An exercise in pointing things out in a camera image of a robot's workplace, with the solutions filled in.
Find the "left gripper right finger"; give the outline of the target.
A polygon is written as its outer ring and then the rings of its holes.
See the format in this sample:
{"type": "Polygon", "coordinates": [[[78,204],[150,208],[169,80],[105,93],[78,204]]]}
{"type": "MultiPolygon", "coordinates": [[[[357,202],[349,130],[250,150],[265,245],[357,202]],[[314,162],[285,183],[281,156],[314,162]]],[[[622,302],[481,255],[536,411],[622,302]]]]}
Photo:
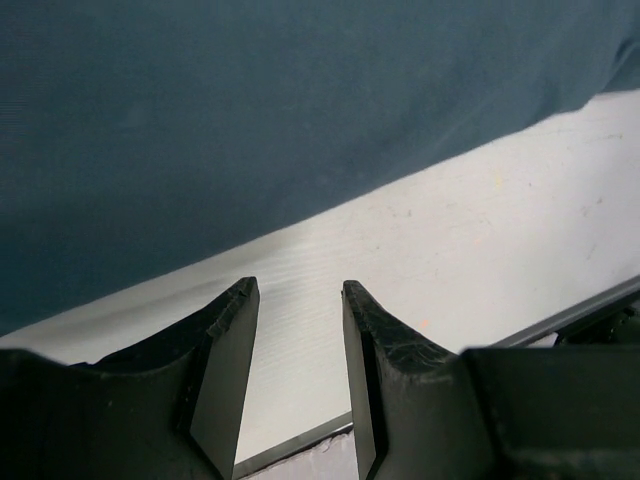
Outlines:
{"type": "Polygon", "coordinates": [[[344,283],[342,301],[360,478],[479,478],[480,413],[464,363],[359,282],[344,283]]]}

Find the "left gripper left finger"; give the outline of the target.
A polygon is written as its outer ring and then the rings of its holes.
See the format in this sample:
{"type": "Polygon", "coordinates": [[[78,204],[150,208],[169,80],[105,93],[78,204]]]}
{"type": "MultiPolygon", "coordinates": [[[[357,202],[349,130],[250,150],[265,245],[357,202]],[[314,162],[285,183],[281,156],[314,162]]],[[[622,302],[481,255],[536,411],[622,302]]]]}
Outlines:
{"type": "Polygon", "coordinates": [[[70,478],[231,478],[259,303],[245,277],[158,333],[76,364],[86,392],[70,478]]]}

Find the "blue t shirt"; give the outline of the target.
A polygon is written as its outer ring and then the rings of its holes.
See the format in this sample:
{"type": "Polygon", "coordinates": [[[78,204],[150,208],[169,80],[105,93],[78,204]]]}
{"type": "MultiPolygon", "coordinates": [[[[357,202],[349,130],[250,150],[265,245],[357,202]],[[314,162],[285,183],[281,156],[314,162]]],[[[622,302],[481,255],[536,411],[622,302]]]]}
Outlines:
{"type": "Polygon", "coordinates": [[[638,86],[635,1],[5,1],[1,330],[638,86]]]}

